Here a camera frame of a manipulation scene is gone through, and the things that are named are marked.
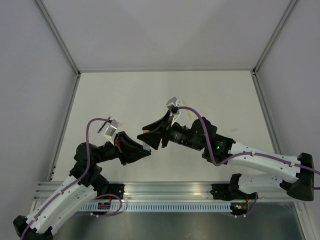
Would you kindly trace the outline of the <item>orange highlighter pen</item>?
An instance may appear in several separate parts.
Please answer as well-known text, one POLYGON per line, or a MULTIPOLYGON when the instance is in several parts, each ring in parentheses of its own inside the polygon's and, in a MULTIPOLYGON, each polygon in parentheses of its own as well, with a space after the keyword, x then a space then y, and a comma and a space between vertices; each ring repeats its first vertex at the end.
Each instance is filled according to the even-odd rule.
POLYGON ((142 144, 143 150, 147 151, 149 153, 151 153, 151 148, 148 144, 146 144, 145 142, 142 144))

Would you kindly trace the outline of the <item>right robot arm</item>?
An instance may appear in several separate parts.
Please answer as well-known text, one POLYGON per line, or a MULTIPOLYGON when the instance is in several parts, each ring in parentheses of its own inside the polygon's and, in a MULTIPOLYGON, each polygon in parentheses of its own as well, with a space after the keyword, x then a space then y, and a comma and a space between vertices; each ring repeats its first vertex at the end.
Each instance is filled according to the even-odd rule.
POLYGON ((176 122, 168 111, 161 119, 143 127, 137 139, 157 150, 169 142, 201 151, 202 158, 216 167, 241 166, 260 171, 260 174, 235 173, 228 184, 228 194, 235 199, 259 192, 285 192, 300 201, 314 200, 315 169, 312 155, 298 156, 267 153, 217 134, 212 125, 197 111, 191 127, 176 122))

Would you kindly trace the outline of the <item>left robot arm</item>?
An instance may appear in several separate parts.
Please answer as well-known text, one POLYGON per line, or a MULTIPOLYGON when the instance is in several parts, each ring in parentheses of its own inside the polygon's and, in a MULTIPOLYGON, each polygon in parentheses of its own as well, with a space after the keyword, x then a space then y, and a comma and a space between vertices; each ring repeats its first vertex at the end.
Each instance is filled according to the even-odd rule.
POLYGON ((151 155, 149 149, 130 139, 125 132, 116 134, 115 143, 96 146, 81 143, 75 152, 75 165, 59 188, 35 211, 19 215, 13 221, 22 240, 51 240, 58 229, 83 205, 98 199, 122 202, 122 189, 112 189, 102 176, 99 163, 119 159, 122 165, 151 155))

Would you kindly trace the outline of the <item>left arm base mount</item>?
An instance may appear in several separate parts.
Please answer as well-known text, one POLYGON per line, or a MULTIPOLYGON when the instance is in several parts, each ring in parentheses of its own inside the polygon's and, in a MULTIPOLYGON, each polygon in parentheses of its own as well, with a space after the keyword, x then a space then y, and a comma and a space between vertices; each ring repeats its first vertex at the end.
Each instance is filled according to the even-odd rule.
POLYGON ((115 195, 122 200, 124 193, 125 193, 125 185, 123 183, 110 183, 108 185, 106 198, 109 201, 116 200, 117 198, 113 196, 115 195))

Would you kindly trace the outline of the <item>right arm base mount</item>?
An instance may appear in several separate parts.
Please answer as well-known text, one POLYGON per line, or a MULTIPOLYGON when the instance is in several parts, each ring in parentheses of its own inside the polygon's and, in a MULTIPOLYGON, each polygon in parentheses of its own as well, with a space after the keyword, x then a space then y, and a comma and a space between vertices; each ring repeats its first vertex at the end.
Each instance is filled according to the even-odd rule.
POLYGON ((244 193, 239 190, 238 185, 229 183, 214 183, 211 185, 210 194, 214 200, 232 201, 232 200, 254 200, 255 193, 244 193))

